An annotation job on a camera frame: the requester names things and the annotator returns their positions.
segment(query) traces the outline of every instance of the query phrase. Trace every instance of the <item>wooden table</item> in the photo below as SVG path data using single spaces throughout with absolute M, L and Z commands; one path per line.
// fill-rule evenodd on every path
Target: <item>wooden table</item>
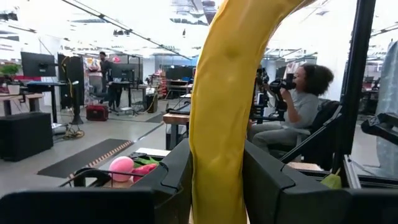
M 191 93 L 188 93 L 188 94 L 185 94 L 185 95 L 182 95 L 182 96 L 180 96 L 181 98 L 185 98 L 185 99 L 190 99 L 191 97 L 192 97 L 192 94 Z
M 178 143 L 178 126 L 187 125 L 189 115 L 167 113 L 163 115 L 163 122 L 171 125 L 170 149 L 173 149 Z
M 314 170 L 314 171 L 322 171 L 321 167 L 316 164 L 309 164 L 304 162 L 290 162 L 287 164 L 291 168 L 299 169 L 299 170 Z
M 29 111 L 40 111 L 39 99 L 43 97 L 41 93 L 26 94 L 25 99 L 29 101 Z M 9 116 L 12 114 L 11 101 L 22 100 L 22 95 L 10 95 L 8 93 L 0 93 L 0 101 L 3 102 L 4 115 Z

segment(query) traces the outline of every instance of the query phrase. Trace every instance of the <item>black chair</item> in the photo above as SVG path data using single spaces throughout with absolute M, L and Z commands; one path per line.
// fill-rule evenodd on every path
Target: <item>black chair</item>
M 334 143 L 336 142 L 335 127 L 327 127 L 324 132 L 319 134 L 317 138 L 304 143 L 302 141 L 313 133 L 318 131 L 324 124 L 334 115 L 339 107 L 339 101 L 322 100 L 318 107 L 318 114 L 309 129 L 295 129 L 284 127 L 286 129 L 294 130 L 298 133 L 296 146 L 283 146 L 280 144 L 272 144 L 269 146 L 270 154 L 278 159 L 282 158 L 286 153 L 295 147 L 304 147 L 303 160 L 301 156 L 298 158 L 300 162 L 308 162 L 318 164 L 322 169 L 329 170 L 333 160 Z

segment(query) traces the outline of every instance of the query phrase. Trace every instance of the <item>gray floor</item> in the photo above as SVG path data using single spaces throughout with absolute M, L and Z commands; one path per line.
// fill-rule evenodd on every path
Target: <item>gray floor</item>
M 140 92 L 135 92 L 134 98 L 139 101 Z M 85 111 L 82 110 L 81 117 L 84 124 L 80 126 L 85 132 L 85 136 L 74 141 L 61 141 L 55 143 L 51 150 L 45 151 L 36 156 L 30 157 L 20 162 L 4 162 L 0 161 L 0 195 L 6 194 L 18 189 L 31 189 L 42 187 L 54 187 L 60 185 L 65 179 L 54 177 L 46 177 L 36 175 L 36 173 L 49 165 L 70 157 L 81 152 L 105 139 L 125 139 L 137 141 L 141 136 L 153 130 L 159 123 L 145 122 L 165 111 L 166 105 L 174 107 L 178 100 L 159 101 L 159 107 L 156 113 L 140 114 L 139 116 L 115 116 L 110 114 L 110 120 L 107 122 L 90 122 L 85 120 Z M 122 104 L 127 106 L 127 96 L 123 95 Z M 2 105 L 0 104 L 0 116 L 2 116 Z M 49 112 L 49 106 L 41 106 L 42 111 Z M 14 113 L 25 112 L 28 110 L 25 104 L 12 105 Z M 59 123 L 66 123 L 71 120 L 70 114 L 67 112 L 58 113 Z M 165 130 L 166 125 L 163 124 L 145 138 L 137 141 L 133 146 L 127 148 L 119 154 L 119 156 L 128 155 L 140 147 L 153 149 L 165 149 Z M 353 147 L 353 157 L 357 163 L 365 166 L 378 166 L 379 161 L 376 155 L 376 138 L 363 134 L 357 129 Z M 98 167 L 107 169 L 109 161 L 99 164 Z

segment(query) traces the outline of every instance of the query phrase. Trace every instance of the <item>black metal pole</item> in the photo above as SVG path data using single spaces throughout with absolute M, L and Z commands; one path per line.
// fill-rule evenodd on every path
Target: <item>black metal pole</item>
M 138 77 L 139 79 L 141 79 L 141 58 L 139 56 L 138 57 Z
M 353 147 L 375 4 L 376 0 L 358 0 L 357 2 L 348 66 L 345 73 L 346 83 L 343 86 L 345 91 L 341 96 L 344 127 L 340 131 L 333 172 L 343 165 L 343 155 L 351 154 Z

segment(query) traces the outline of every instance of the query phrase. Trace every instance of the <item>red bag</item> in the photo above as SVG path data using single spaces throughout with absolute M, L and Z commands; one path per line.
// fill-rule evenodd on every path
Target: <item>red bag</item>
M 104 105 L 88 105 L 86 107 L 86 119 L 88 121 L 107 121 L 108 107 Z

